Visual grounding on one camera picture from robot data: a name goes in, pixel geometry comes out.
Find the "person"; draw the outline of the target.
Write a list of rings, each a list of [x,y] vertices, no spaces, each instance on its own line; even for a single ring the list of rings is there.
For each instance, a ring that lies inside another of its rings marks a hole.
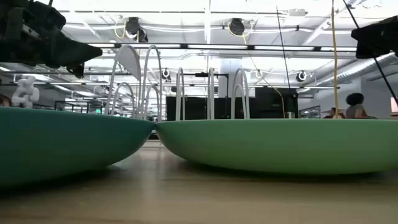
[[[345,110],[347,119],[377,119],[375,116],[367,114],[363,103],[364,95],[362,93],[352,93],[346,97],[346,103],[349,105]]]

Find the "light green plate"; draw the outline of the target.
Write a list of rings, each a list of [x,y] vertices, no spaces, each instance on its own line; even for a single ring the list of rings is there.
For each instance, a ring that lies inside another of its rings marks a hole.
[[[176,156],[215,167],[301,175],[398,169],[397,120],[165,121],[155,130]]]

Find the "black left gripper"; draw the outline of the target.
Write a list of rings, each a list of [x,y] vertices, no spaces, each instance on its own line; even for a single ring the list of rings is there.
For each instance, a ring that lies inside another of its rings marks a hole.
[[[0,62],[43,62],[52,68],[67,67],[83,78],[84,62],[103,51],[65,36],[61,29],[66,19],[52,4],[53,0],[0,0]]]

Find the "dark teal plate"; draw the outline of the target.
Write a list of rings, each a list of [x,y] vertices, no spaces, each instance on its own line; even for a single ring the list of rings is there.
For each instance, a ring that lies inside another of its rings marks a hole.
[[[140,149],[153,129],[142,119],[0,107],[0,189],[112,165]]]

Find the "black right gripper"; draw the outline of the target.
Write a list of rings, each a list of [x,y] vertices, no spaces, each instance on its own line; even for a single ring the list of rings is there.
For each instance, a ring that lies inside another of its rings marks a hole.
[[[381,29],[378,40],[379,52],[373,47],[373,32],[376,23],[351,31],[351,37],[357,41],[356,58],[374,58],[390,52],[398,57],[398,16],[392,16],[378,22]]]

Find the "large black screen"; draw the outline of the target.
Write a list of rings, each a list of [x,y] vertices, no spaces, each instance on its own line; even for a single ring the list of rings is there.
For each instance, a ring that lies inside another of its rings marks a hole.
[[[251,109],[253,118],[288,118],[289,114],[298,118],[298,93],[288,88],[256,88]]]
[[[230,118],[230,98],[215,98],[215,119]],[[175,121],[176,117],[176,97],[166,97],[166,119],[167,121]],[[207,98],[186,97],[185,98],[185,119],[197,120],[207,119]]]

